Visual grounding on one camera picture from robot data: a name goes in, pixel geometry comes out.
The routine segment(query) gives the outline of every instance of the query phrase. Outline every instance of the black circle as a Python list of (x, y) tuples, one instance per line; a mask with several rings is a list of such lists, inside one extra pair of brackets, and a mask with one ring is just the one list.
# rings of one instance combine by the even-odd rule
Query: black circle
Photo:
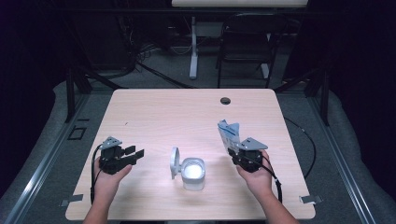
[(228, 97), (223, 97), (223, 98), (220, 99), (220, 102), (221, 102), (222, 105), (229, 105), (231, 100)]

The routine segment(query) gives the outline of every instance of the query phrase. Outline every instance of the wooden table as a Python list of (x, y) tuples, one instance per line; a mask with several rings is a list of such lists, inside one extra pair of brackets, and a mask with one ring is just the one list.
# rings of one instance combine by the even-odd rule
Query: wooden table
[[(222, 97), (231, 103), (223, 105)], [(268, 146), (283, 204), (297, 218), (314, 217), (313, 205), (299, 200), (309, 192), (276, 95), (252, 89), (115, 91), (74, 192), (83, 194), (83, 200), (70, 203), (66, 217), (82, 220), (90, 209), (92, 153), (111, 135), (123, 148), (144, 148), (145, 157), (121, 181), (109, 219), (264, 219), (222, 144), (217, 126), (222, 119), (239, 122), (241, 141), (251, 136)], [(172, 147), (179, 148), (180, 162), (189, 157), (205, 161), (203, 190), (183, 189), (181, 175), (172, 180)], [(273, 191), (277, 195), (275, 184)]]

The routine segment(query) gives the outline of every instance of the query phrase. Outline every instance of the hand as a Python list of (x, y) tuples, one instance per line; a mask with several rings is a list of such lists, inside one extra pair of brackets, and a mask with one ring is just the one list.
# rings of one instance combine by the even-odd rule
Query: hand
[(125, 166), (114, 175), (101, 172), (99, 159), (95, 160), (94, 171), (97, 176), (95, 184), (95, 198), (93, 204), (84, 219), (84, 224), (105, 224), (107, 223), (108, 210), (116, 196), (121, 180), (131, 172), (132, 165)]
[(95, 176), (97, 177), (95, 184), (95, 199), (111, 205), (116, 196), (117, 190), (121, 180), (131, 172), (132, 165), (125, 166), (122, 170), (115, 173), (114, 175), (108, 175), (105, 172), (100, 172), (99, 158), (95, 160), (94, 170)]
[[(262, 149), (260, 152), (267, 160), (269, 160), (269, 156), (265, 150)], [(271, 166), (266, 159), (262, 159), (262, 165), (272, 171)], [(256, 198), (262, 198), (269, 194), (274, 194), (272, 192), (272, 176), (268, 171), (261, 168), (254, 173), (249, 173), (239, 165), (236, 166), (236, 170), (238, 171), (238, 174), (245, 179), (247, 187)]]

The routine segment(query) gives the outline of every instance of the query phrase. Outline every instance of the human hand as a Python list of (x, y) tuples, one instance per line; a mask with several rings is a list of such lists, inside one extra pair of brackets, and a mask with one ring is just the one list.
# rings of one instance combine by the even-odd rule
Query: human hand
[[(262, 155), (269, 160), (267, 152), (263, 149), (259, 150)], [(262, 159), (262, 165), (272, 171), (271, 165), (266, 159)], [(247, 182), (247, 187), (256, 198), (263, 198), (267, 195), (274, 194), (272, 192), (272, 176), (265, 169), (259, 169), (254, 173), (245, 171), (241, 166), (237, 165), (236, 170)]]
[(100, 172), (99, 158), (95, 160), (94, 171), (97, 176), (95, 183), (95, 199), (94, 202), (100, 201), (104, 205), (110, 206), (116, 196), (121, 180), (131, 172), (132, 165), (125, 166), (122, 170), (114, 175)]

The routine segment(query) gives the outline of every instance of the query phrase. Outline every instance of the wrist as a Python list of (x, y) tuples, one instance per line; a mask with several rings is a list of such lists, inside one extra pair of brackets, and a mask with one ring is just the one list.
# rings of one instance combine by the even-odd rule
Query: wrist
[(257, 192), (257, 194), (255, 196), (259, 201), (260, 200), (268, 200), (270, 198), (276, 197), (271, 189), (261, 190), (261, 191)]
[(108, 210), (110, 205), (111, 205), (111, 202), (109, 200), (106, 200), (105, 198), (100, 197), (100, 196), (98, 196), (98, 197), (95, 196), (95, 199), (93, 200), (92, 207), (95, 207), (97, 209), (105, 211), (105, 210)]
[(84, 224), (106, 223), (109, 207), (109, 203), (104, 202), (100, 198), (95, 198), (90, 211), (84, 219)]

